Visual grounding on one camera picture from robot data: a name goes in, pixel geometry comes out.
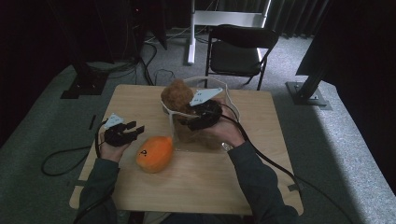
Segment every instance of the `stuffed toy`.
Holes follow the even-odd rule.
[[[184,83],[182,79],[175,79],[168,87],[161,93],[161,100],[168,107],[168,109],[177,111],[183,114],[194,115],[194,110],[190,107],[194,93],[192,89]],[[183,125],[180,121],[186,119],[182,115],[174,115],[175,134],[180,142],[193,143],[197,142],[210,149],[220,147],[220,140],[213,134],[205,131],[191,131],[187,125]]]

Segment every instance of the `wire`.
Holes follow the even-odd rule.
[[[121,60],[122,61],[124,60],[125,52],[126,52],[126,50],[128,48],[129,35],[130,35],[129,22],[128,22],[128,16],[130,14],[128,13],[128,10],[127,10],[128,6],[127,5],[128,5],[128,3],[126,2],[126,6],[124,7],[124,8],[126,8],[126,11],[124,12],[125,24],[126,24],[126,38],[125,38],[125,46],[124,46],[124,49],[123,49],[122,55],[121,55]],[[127,60],[127,64],[124,64],[124,65],[121,65],[121,66],[117,66],[117,67],[114,67],[114,68],[102,69],[102,68],[97,68],[97,67],[94,67],[94,66],[91,66],[91,65],[90,65],[90,68],[92,69],[92,71],[96,71],[96,72],[113,73],[113,72],[119,72],[119,71],[127,71],[131,67],[135,68],[135,66],[136,66],[136,61],[134,59],[130,59],[130,60]]]
[[[154,49],[154,53],[153,53],[153,55],[151,56],[151,58],[148,60],[147,63],[145,63],[145,61],[143,61],[142,58],[139,58],[139,60],[140,60],[140,62],[141,62],[141,63],[143,64],[143,66],[144,66],[144,76],[145,76],[145,79],[146,79],[147,83],[148,83],[150,86],[155,86],[154,83],[153,83],[152,80],[151,80],[150,75],[149,75],[149,65],[150,65],[150,63],[152,62],[152,60],[154,59],[154,57],[157,55],[157,48],[156,48],[154,45],[150,44],[150,43],[145,43],[145,44],[146,44],[146,45],[149,45],[149,46],[152,46],[153,49]]]
[[[57,152],[54,152],[54,153],[49,154],[48,157],[47,157],[46,159],[44,159],[43,162],[41,163],[41,173],[43,173],[44,175],[48,175],[48,176],[58,176],[58,175],[65,175],[65,174],[69,173],[70,171],[72,171],[73,169],[75,169],[77,166],[79,166],[79,165],[88,157],[88,154],[89,154],[89,153],[85,154],[85,155],[81,158],[81,160],[79,160],[79,161],[78,161],[75,165],[73,165],[71,168],[69,168],[69,169],[67,169],[67,170],[65,170],[65,171],[63,171],[63,172],[61,172],[61,173],[57,173],[57,174],[51,174],[51,173],[47,172],[46,169],[45,169],[46,163],[47,163],[47,161],[48,161],[50,158],[52,158],[53,156],[55,156],[55,155],[57,155],[57,154],[65,153],[65,152],[71,152],[71,151],[78,151],[78,150],[82,150],[82,149],[86,149],[86,148],[90,148],[90,147],[91,147],[91,146],[88,146],[88,147],[77,147],[77,148],[61,150],[61,151],[57,151]]]
[[[239,129],[239,131],[241,131],[242,136],[244,137],[244,139],[246,141],[249,141],[251,143],[251,145],[253,145],[253,143],[250,141],[250,139],[248,138],[248,134],[245,132],[245,129],[242,127],[241,123],[239,123],[238,121],[231,119],[230,117],[227,117],[225,115],[221,116],[227,120],[230,120],[232,123],[234,123],[236,125],[236,127]],[[301,196],[301,188],[300,185],[298,184],[298,181],[296,179],[296,177],[294,176],[294,174],[292,174],[290,171],[288,171],[287,169],[283,168],[282,166],[280,166],[279,164],[277,164],[276,162],[272,161],[271,159],[269,159],[268,157],[266,157],[264,154],[262,154],[254,145],[254,150],[256,151],[256,154],[258,156],[260,156],[261,158],[263,158],[265,161],[267,161],[268,163],[270,163],[271,165],[275,166],[277,169],[279,169],[280,171],[284,172],[285,174],[287,174],[288,176],[291,177],[291,179],[293,180],[294,184],[297,187],[297,190],[300,193]]]
[[[224,105],[224,106],[228,107],[228,108],[233,112],[233,114],[235,115],[235,117],[237,118],[237,116],[236,116],[236,114],[235,114],[235,112],[233,111],[232,108],[230,108],[228,105]],[[239,129],[239,131],[241,131],[241,134],[242,134],[242,136],[244,137],[244,139],[250,142],[250,140],[249,140],[249,138],[248,138],[248,134],[246,133],[246,131],[245,131],[244,128],[242,127],[241,123],[239,123],[239,122],[236,121],[235,119],[231,119],[230,117],[227,117],[227,116],[225,116],[225,115],[222,115],[222,114],[221,114],[221,116],[222,116],[223,118],[225,118],[225,119],[230,120],[233,124],[235,124],[236,127]],[[253,147],[254,147],[256,153],[257,153],[261,158],[263,158],[265,161],[269,162],[270,164],[272,164],[273,166],[275,166],[277,169],[281,170],[282,172],[286,173],[287,175],[289,175],[289,176],[292,178],[292,180],[294,181],[294,183],[295,183],[296,186],[297,186],[297,189],[298,189],[298,191],[299,191],[299,193],[300,193],[300,196],[302,195],[302,193],[301,193],[301,188],[300,188],[300,185],[298,184],[297,179],[300,179],[301,181],[305,182],[305,184],[309,185],[311,188],[313,188],[314,190],[316,190],[317,192],[319,192],[321,195],[323,195],[323,196],[324,196],[326,199],[328,199],[339,211],[341,211],[341,212],[344,214],[344,216],[346,217],[346,219],[348,219],[348,221],[349,221],[350,223],[353,223],[352,219],[349,217],[349,215],[347,214],[347,212],[346,212],[340,205],[338,205],[329,195],[327,195],[327,194],[324,193],[322,190],[320,190],[318,187],[314,186],[313,184],[311,184],[310,182],[306,181],[305,179],[303,179],[303,178],[301,178],[301,177],[299,177],[299,176],[297,176],[297,175],[293,175],[290,171],[286,170],[285,168],[283,168],[282,166],[278,165],[278,164],[275,163],[274,161],[271,161],[268,157],[264,156],[254,145],[253,145]]]
[[[112,67],[112,68],[99,68],[95,67],[93,65],[89,65],[89,67],[92,69],[94,72],[103,72],[103,73],[114,73],[114,72],[124,72],[128,71],[131,68],[134,69],[137,65],[137,62],[135,61],[134,58],[127,59],[127,60],[120,60],[118,61],[119,63],[125,63],[120,66]]]
[[[201,38],[201,37],[195,37],[195,39],[196,39],[198,42],[203,43],[203,44],[209,43],[209,41],[208,41],[207,39],[203,39],[203,38]]]
[[[136,83],[137,83],[136,68],[134,68],[134,70],[129,71],[129,72],[126,73],[126,74],[119,75],[119,76],[117,76],[117,77],[108,77],[107,79],[110,80],[110,79],[118,79],[118,78],[122,78],[122,77],[127,77],[128,75],[132,74],[133,72],[134,72],[134,84],[136,85]]]
[[[171,71],[171,70],[166,70],[166,69],[157,70],[157,71],[155,71],[155,73],[154,73],[154,77],[155,77],[155,78],[154,78],[154,85],[155,85],[155,86],[157,85],[157,77],[158,77],[158,74],[159,74],[161,71],[170,73],[170,74],[171,74],[171,77],[172,77],[173,79],[176,78],[175,73],[174,73],[173,71]]]
[[[190,27],[184,29],[182,32],[180,32],[180,33],[178,33],[178,34],[176,34],[176,35],[171,35],[171,37],[169,37],[169,38],[166,39],[166,40],[170,40],[170,39],[173,39],[173,38],[175,38],[175,37],[177,37],[177,36],[179,36],[179,35],[182,35],[184,32],[186,32],[186,31],[189,30],[189,29],[190,29]]]
[[[97,158],[100,158],[99,146],[102,145],[102,143],[99,144],[99,130],[102,128],[103,125],[106,124],[107,121],[108,121],[108,119],[102,121],[100,123],[99,127],[96,129],[96,133],[95,133],[95,152],[96,152]]]
[[[349,215],[347,214],[347,212],[340,206],[338,205],[329,195],[327,195],[325,192],[323,192],[322,190],[320,190],[318,187],[316,187],[315,185],[311,184],[310,182],[306,181],[305,179],[301,178],[300,176],[295,175],[295,177],[297,179],[300,179],[301,181],[305,182],[305,184],[309,185],[312,189],[316,190],[317,192],[319,192],[321,195],[323,195],[327,200],[329,200],[336,208],[338,208],[338,210],[340,210],[344,216],[346,217],[346,219],[350,222],[353,223],[352,219],[349,217]]]
[[[90,206],[82,210],[78,215],[76,216],[75,220],[73,221],[73,224],[78,223],[85,215],[87,215],[91,210],[100,204],[104,203],[105,201],[109,200],[111,198],[111,195],[113,194],[114,188],[106,194],[103,198],[99,199],[98,201],[92,203]]]

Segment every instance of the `wooden table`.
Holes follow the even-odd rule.
[[[248,202],[239,188],[228,154],[224,152],[174,153],[171,163],[157,174],[144,173],[135,163],[137,149],[150,136],[171,135],[169,120],[163,113],[163,87],[119,85],[112,96],[105,118],[111,113],[125,122],[145,125],[125,151],[113,194],[120,210],[186,212],[250,215]],[[231,98],[241,114],[241,123],[251,142],[267,157],[292,171],[288,151],[270,92],[230,90]],[[87,180],[96,158],[94,146],[81,171],[79,180]],[[285,204],[302,214],[304,209],[298,191],[289,191],[291,178],[276,168]],[[78,208],[82,187],[76,186],[70,206]]]

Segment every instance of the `white tag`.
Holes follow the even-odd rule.
[[[222,92],[222,88],[198,90],[192,98],[190,105],[200,105]]]
[[[123,118],[117,116],[116,114],[111,114],[110,118],[108,118],[107,122],[105,123],[105,129],[109,129],[117,124],[123,123]]]

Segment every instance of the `chair backrest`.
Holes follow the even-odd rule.
[[[270,29],[222,24],[212,28],[209,39],[216,38],[240,48],[272,49],[279,35]]]

